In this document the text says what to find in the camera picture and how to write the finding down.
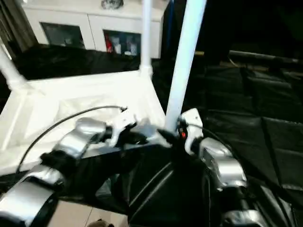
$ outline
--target cabinet door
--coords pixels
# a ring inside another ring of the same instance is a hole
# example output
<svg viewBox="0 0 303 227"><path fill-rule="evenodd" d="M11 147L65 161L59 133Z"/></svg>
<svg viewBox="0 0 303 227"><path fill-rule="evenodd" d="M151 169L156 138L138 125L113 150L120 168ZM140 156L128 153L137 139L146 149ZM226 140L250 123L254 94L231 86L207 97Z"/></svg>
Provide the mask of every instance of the cabinet door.
<svg viewBox="0 0 303 227"><path fill-rule="evenodd" d="M95 49L87 14L24 9L41 44Z"/></svg>
<svg viewBox="0 0 303 227"><path fill-rule="evenodd" d="M96 50L106 52L112 47L116 53L139 55L142 21L140 19L89 15ZM151 57L161 53L161 22L151 22Z"/></svg>

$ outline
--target white tray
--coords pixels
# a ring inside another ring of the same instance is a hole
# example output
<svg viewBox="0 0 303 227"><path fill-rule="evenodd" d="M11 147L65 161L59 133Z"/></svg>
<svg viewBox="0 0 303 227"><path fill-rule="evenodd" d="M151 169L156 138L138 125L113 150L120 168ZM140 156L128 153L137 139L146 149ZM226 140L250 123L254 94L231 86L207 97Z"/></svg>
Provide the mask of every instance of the white tray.
<svg viewBox="0 0 303 227"><path fill-rule="evenodd" d="M139 119L164 126L165 114L150 78L139 71L84 75L60 79L32 80L35 92L12 92L0 115L0 175L10 174L30 143L46 128L76 112L103 105L127 106ZM117 109L96 110L88 116L108 121ZM47 134L26 157L21 170L30 169L39 157L71 131L77 118Z"/></svg>

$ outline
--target white cabinet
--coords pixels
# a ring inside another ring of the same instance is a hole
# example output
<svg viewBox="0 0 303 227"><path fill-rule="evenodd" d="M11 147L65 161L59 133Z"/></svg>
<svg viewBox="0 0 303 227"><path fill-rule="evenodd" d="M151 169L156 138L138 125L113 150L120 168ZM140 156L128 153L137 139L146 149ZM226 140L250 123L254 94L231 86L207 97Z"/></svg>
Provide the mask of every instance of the white cabinet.
<svg viewBox="0 0 303 227"><path fill-rule="evenodd" d="M142 1L124 0L116 10L101 0L29 0L22 5L41 44L71 46L139 55ZM164 12L169 0L154 0L151 13L151 57L160 58Z"/></svg>
<svg viewBox="0 0 303 227"><path fill-rule="evenodd" d="M121 53L136 55L140 53L142 21L140 19L102 17L89 15L91 31L94 36L96 50L107 51L106 35L109 39L119 40ZM161 55L161 22L151 23L151 57L160 58Z"/></svg>
<svg viewBox="0 0 303 227"><path fill-rule="evenodd" d="M24 12L40 44L95 49L87 15L27 8Z"/></svg>

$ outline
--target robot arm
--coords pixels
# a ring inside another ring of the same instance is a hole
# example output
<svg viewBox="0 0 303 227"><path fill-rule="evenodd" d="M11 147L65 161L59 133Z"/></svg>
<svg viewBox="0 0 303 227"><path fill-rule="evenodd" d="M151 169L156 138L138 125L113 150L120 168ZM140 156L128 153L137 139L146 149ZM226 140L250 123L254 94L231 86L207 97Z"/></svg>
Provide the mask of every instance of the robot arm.
<svg viewBox="0 0 303 227"><path fill-rule="evenodd" d="M0 200L0 224L6 227L42 227L55 210L56 194L70 176L90 144L106 142L116 145L119 134L136 124L134 115L122 112L111 126L90 118L77 120L50 153L44 153L41 164L33 167Z"/></svg>
<svg viewBox="0 0 303 227"><path fill-rule="evenodd" d="M209 217L207 226L267 227L247 197L248 184L241 164L221 142L204 137L198 111L185 112L178 124L179 133L186 138L185 151L197 155L205 166L202 193L208 213L205 216Z"/></svg>

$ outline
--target white pole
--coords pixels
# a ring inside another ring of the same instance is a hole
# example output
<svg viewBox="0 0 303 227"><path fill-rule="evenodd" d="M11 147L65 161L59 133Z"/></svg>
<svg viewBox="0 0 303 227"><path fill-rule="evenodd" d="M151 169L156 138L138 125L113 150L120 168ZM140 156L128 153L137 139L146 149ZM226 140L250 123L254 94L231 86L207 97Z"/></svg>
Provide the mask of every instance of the white pole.
<svg viewBox="0 0 303 227"><path fill-rule="evenodd" d="M28 88L26 79L19 74L15 65L8 58L2 47L0 47L0 70L10 90Z"/></svg>
<svg viewBox="0 0 303 227"><path fill-rule="evenodd" d="M206 6L206 0L187 0L174 75L166 111L165 128L176 131L181 114L188 77Z"/></svg>
<svg viewBox="0 0 303 227"><path fill-rule="evenodd" d="M141 75L152 76L151 62L151 17L152 0L143 0L141 34Z"/></svg>

